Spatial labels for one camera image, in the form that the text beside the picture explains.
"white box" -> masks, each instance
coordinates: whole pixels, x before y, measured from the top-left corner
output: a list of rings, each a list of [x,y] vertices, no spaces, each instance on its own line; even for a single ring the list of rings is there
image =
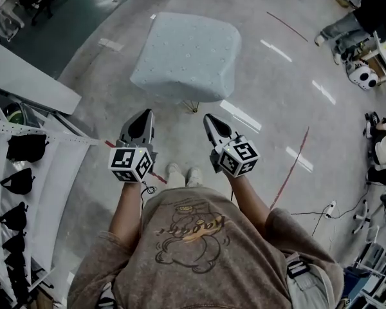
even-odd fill
[[[219,165],[233,177],[249,173],[260,158],[252,141],[227,144],[219,158]]]
[[[109,169],[123,182],[142,182],[153,165],[145,147],[114,147],[110,150]]]

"desk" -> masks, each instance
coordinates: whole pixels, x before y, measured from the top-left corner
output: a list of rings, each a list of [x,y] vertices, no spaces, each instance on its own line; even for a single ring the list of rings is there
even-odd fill
[[[371,59],[372,57],[375,57],[377,55],[381,56],[381,59],[386,64],[386,47],[383,46],[383,43],[380,42],[378,34],[376,31],[373,33],[374,41],[376,41],[376,49],[370,53],[368,53],[366,56],[362,57],[363,60],[367,61],[368,59]],[[379,84],[386,81],[386,75],[379,80]]]

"brown sweatshirt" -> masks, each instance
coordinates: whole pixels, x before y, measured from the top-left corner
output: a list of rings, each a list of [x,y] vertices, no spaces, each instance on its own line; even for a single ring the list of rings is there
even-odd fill
[[[335,301],[343,272],[286,211],[273,210],[262,237],[223,195],[207,188],[169,189],[142,212],[131,252],[102,232],[71,284],[68,308],[94,308],[113,284],[123,308],[291,308],[286,257],[293,252],[323,268]]]

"power cord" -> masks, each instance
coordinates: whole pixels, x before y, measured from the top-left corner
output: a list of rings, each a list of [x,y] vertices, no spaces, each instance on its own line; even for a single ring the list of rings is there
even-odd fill
[[[140,194],[140,198],[142,199],[142,210],[143,210],[143,207],[144,207],[144,199],[143,199],[143,193],[147,192],[148,194],[154,194],[156,191],[157,191],[157,187],[149,187],[146,182],[142,182],[144,184],[144,186],[146,187],[142,193]]]
[[[345,214],[347,214],[347,213],[349,213],[349,212],[351,212],[351,211],[354,211],[354,210],[357,208],[357,206],[359,206],[359,204],[360,204],[360,202],[362,201],[363,197],[366,196],[366,194],[369,192],[369,184],[366,183],[366,185],[367,185],[367,189],[366,189],[365,194],[364,194],[362,197],[360,197],[360,199],[358,200],[357,204],[356,204],[352,209],[349,209],[348,211],[345,211],[344,213],[342,213],[341,215],[339,215],[339,216],[337,216],[337,217],[335,217],[335,218],[332,217],[332,216],[330,216],[330,215],[327,215],[327,218],[337,220],[337,219],[340,219],[340,218],[341,218],[342,216],[344,216]],[[319,222],[320,222],[320,219],[322,218],[323,215],[326,215],[326,214],[324,213],[324,211],[325,211],[329,206],[330,206],[330,205],[327,205],[327,206],[323,209],[323,211],[322,211],[321,213],[317,213],[317,212],[306,212],[306,213],[291,213],[290,215],[308,215],[308,214],[318,214],[318,215],[320,215],[319,220],[317,221],[316,227],[315,227],[315,229],[313,230],[313,233],[312,233],[312,236],[313,236],[313,235],[315,234],[316,228],[317,228],[317,226],[318,226],[318,224],[319,224]]]

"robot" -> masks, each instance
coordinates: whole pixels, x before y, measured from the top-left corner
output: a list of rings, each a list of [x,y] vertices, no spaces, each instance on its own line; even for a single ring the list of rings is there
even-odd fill
[[[203,119],[207,137],[214,146],[210,161],[215,172],[224,169],[233,177],[249,173],[260,158],[252,141],[240,135],[228,121],[208,113]],[[153,151],[154,114],[151,109],[131,117],[120,132],[109,155],[109,169],[123,182],[143,182],[152,172],[157,153]]]
[[[151,109],[135,114],[123,125],[109,156],[109,169],[119,181],[142,182],[146,174],[152,172],[157,156],[152,145],[153,125]]]
[[[249,173],[260,158],[252,141],[240,135],[228,121],[208,113],[203,119],[208,140],[214,146],[210,154],[214,171],[222,169],[233,177]]]
[[[349,80],[361,87],[363,90],[370,90],[379,82],[379,77],[374,70],[370,69],[363,61],[353,61],[346,65],[346,72]]]

